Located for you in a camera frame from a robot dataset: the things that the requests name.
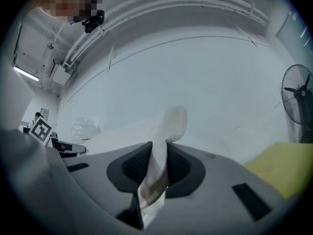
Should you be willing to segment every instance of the framed picture on wall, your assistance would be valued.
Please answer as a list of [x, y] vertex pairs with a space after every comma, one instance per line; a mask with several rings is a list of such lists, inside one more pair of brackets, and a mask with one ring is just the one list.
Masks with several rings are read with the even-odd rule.
[[41, 108], [40, 114], [43, 116], [44, 120], [45, 120], [46, 122], [48, 122], [49, 110], [44, 109], [44, 108]]

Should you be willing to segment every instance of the fan blade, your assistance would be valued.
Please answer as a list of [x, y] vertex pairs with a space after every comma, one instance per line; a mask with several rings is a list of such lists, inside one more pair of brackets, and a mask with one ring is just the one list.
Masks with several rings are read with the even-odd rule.
[[304, 85], [304, 86], [305, 86], [305, 89], [307, 89], [309, 80], [310, 80], [310, 74], [308, 75], [307, 81], [305, 81], [305, 85]]
[[297, 90], [296, 90], [296, 89], [293, 89], [293, 88], [287, 88], [287, 87], [285, 87], [284, 89], [285, 89], [286, 91], [293, 92], [293, 93], [297, 92]]

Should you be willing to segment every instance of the fluorescent light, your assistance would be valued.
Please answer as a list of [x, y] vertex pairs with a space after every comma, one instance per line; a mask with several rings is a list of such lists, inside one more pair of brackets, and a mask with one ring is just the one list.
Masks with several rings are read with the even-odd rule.
[[39, 81], [39, 78], [38, 78], [38, 77], [33, 76], [33, 75], [31, 75], [31, 74], [29, 74], [29, 73], [27, 73], [27, 72], [21, 70], [20, 68], [14, 67], [14, 69], [15, 69], [16, 71], [18, 71], [19, 73], [21, 73], [21, 74], [23, 74], [23, 75], [25, 75], [25, 76], [28, 76], [28, 77], [31, 78], [31, 79], [36, 80], [37, 82]]
[[307, 45], [307, 43], [308, 43], [308, 41], [311, 39], [311, 37], [309, 37], [309, 39], [307, 40], [307, 42], [303, 45], [303, 47], [305, 46], [305, 45]]
[[302, 38], [302, 37], [303, 37], [304, 32], [305, 32], [306, 30], [307, 30], [307, 26], [305, 27], [304, 31], [302, 32], [302, 34], [301, 34], [300, 38]]

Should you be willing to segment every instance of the ceiling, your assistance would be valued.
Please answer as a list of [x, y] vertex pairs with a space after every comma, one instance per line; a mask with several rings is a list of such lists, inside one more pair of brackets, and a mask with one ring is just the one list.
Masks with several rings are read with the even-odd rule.
[[[127, 0], [103, 0], [98, 5], [98, 9], [105, 12]], [[256, 7], [269, 16], [273, 0], [243, 0], [249, 4], [256, 4]], [[60, 94], [62, 86], [53, 83], [48, 77], [52, 69], [52, 60], [64, 60], [67, 52], [72, 47], [76, 39], [84, 32], [84, 27], [80, 23], [73, 25], [65, 24], [59, 19], [50, 17], [41, 9], [29, 12], [24, 18], [21, 35], [18, 43], [18, 56], [16, 65], [21, 69], [39, 77], [39, 82], [25, 77], [27, 83], [41, 87], [50, 93]], [[60, 31], [59, 37], [55, 41], [54, 49], [48, 59], [48, 44], [53, 43]]]

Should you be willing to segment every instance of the fan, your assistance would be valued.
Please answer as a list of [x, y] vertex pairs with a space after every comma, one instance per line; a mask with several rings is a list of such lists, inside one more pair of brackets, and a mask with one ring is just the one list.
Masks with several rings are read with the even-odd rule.
[[293, 65], [282, 82], [282, 99], [288, 116], [298, 124], [313, 126], [313, 74], [302, 65]]

